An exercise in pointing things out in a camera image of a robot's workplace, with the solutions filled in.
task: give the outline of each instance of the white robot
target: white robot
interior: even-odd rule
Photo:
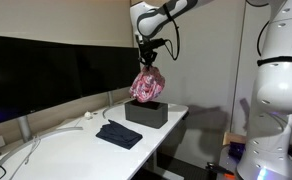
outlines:
[[[190,9],[212,0],[171,0],[162,7],[145,2],[130,9],[141,59],[151,65],[153,49],[165,44],[152,39],[161,28]],[[236,170],[237,179],[292,180],[288,155],[292,131],[292,0],[248,0],[254,6],[271,6],[268,32],[258,61],[246,151]]]

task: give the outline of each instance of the white table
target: white table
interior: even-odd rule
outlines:
[[[29,162],[22,164],[13,179],[18,180],[126,180],[131,179],[146,160],[156,151],[166,136],[185,115],[186,106],[169,104],[168,121],[160,129],[150,128],[125,119],[124,105],[108,110],[93,112],[93,118],[84,117],[68,122],[59,129],[82,127],[83,130],[67,131],[41,139]],[[97,138],[95,135],[108,119],[143,135],[143,138],[130,150]],[[28,145],[10,157],[3,166],[9,179],[32,145]]]

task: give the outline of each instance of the gray wall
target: gray wall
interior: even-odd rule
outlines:
[[[132,47],[129,0],[0,0],[0,35],[73,44]],[[113,92],[129,97],[128,88]],[[34,133],[107,105],[106,93],[28,116]],[[0,124],[6,143],[21,138],[15,120]]]

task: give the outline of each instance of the black cloth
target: black cloth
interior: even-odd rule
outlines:
[[[110,124],[103,125],[100,131],[96,134],[96,137],[126,149],[131,149],[139,140],[143,138],[141,134],[127,129],[115,121],[108,121]]]

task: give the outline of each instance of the red object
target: red object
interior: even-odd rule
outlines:
[[[155,99],[165,86],[165,78],[160,74],[157,67],[146,66],[135,78],[129,89],[132,97],[139,102],[147,102]]]
[[[233,174],[224,174],[225,177],[227,177],[228,179],[235,179],[235,176]]]

